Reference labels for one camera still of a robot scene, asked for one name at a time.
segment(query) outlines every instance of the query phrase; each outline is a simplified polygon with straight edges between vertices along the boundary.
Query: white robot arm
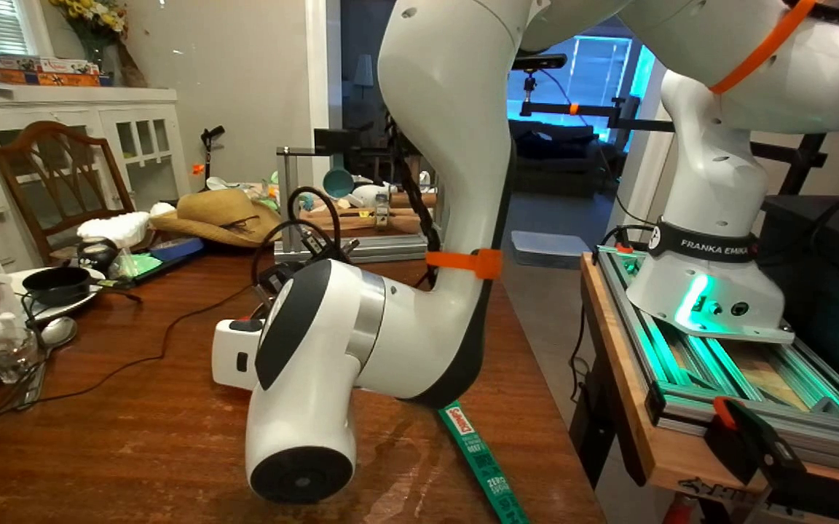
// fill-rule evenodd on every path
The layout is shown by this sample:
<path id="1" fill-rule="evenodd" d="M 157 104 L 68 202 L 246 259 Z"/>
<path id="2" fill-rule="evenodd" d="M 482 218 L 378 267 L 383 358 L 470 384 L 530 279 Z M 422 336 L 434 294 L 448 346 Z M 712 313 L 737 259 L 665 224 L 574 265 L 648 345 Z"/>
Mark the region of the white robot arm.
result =
<path id="1" fill-rule="evenodd" d="M 668 233 L 676 244 L 735 247 L 748 237 L 764 198 L 745 131 L 839 129 L 833 23 L 804 20 L 776 58 L 735 90 L 708 90 L 785 13 L 780 0 L 399 0 L 378 56 L 378 84 L 393 119 L 447 187 L 442 250 L 475 253 L 499 241 L 511 164 L 505 84 L 517 54 L 571 38 L 611 14 L 676 70 L 668 109 L 681 161 L 665 212 Z M 689 275 L 724 283 L 699 292 L 708 310 L 681 310 L 681 288 L 693 286 Z M 252 380 L 241 382 L 252 388 L 252 486 L 292 505 L 339 492 L 355 467 L 348 407 L 354 388 L 426 406 L 457 398 L 482 371 L 488 292 L 477 275 L 457 267 L 442 267 L 434 292 L 343 262 L 303 267 L 281 292 L 252 349 Z M 745 257 L 708 259 L 665 247 L 643 265 L 629 298 L 690 332 L 789 339 L 778 330 L 776 286 Z"/>

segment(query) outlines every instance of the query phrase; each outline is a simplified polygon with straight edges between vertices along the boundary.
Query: wooden tabletop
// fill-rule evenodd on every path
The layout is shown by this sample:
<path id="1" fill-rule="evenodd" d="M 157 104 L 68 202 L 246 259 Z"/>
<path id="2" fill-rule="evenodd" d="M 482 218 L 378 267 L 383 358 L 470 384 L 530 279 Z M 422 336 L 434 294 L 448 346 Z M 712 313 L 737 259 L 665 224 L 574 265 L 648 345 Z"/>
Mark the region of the wooden tabletop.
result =
<path id="1" fill-rule="evenodd" d="M 384 275 L 415 283 L 422 267 Z M 102 294 L 80 313 L 51 401 L 0 417 L 0 522 L 493 522 L 434 410 L 374 394 L 354 401 L 358 468 L 341 495 L 262 502 L 241 467 L 249 394 L 211 380 L 217 321 L 257 304 L 249 257 L 192 259 L 138 294 L 142 305 Z M 530 522 L 604 522 L 502 286 L 483 374 L 460 401 Z"/>
<path id="2" fill-rule="evenodd" d="M 614 298 L 595 265 L 591 257 L 579 259 L 579 276 L 585 286 L 590 310 L 601 324 L 601 346 L 611 365 L 619 396 L 626 413 L 626 425 L 643 468 L 643 480 L 670 492 L 703 492 L 729 502 L 748 502 L 766 492 L 766 480 L 759 474 L 744 486 L 696 433 L 655 428 L 648 410 L 649 384 L 642 374 L 642 365 L 633 355 L 633 342 L 619 316 Z M 812 474 L 837 479 L 839 468 L 808 464 Z"/>

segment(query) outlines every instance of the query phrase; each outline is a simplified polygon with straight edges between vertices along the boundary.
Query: green strip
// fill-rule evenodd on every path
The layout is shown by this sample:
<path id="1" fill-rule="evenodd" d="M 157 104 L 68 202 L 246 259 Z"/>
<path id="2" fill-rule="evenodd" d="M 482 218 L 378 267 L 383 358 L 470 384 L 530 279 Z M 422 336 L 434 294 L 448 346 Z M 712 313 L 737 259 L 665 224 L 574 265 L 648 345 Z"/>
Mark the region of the green strip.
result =
<path id="1" fill-rule="evenodd" d="M 499 516 L 505 524 L 527 524 L 527 513 L 517 502 L 511 480 L 505 479 L 495 454 L 488 448 L 475 425 L 470 423 L 466 410 L 460 401 L 453 401 L 437 410 L 440 423 L 448 428 L 448 438 L 460 457 L 470 464 L 482 492 L 488 495 L 491 511 Z"/>

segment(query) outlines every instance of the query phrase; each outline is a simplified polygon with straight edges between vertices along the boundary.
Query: white cabinet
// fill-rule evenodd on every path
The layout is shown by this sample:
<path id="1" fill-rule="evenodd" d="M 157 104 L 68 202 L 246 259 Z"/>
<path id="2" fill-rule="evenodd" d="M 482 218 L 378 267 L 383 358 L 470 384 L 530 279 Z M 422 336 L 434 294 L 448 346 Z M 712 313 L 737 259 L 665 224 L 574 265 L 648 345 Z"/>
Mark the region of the white cabinet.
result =
<path id="1" fill-rule="evenodd" d="M 106 138 L 141 211 L 190 193 L 180 147 L 177 96 L 141 88 L 27 88 L 0 84 L 0 142 L 36 119 L 81 125 Z M 0 187 L 0 259 L 7 267 L 36 265 L 22 212 Z"/>

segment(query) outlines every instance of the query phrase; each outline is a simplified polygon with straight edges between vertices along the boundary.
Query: wooden chair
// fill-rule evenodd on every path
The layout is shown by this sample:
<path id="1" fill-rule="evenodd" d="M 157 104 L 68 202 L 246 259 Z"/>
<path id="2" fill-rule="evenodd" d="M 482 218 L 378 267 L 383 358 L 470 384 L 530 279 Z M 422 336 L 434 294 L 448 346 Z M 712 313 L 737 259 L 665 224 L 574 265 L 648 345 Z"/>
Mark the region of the wooden chair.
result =
<path id="1" fill-rule="evenodd" d="M 62 122 L 32 122 L 0 147 L 0 177 L 43 262 L 73 257 L 81 221 L 135 211 L 107 141 Z"/>

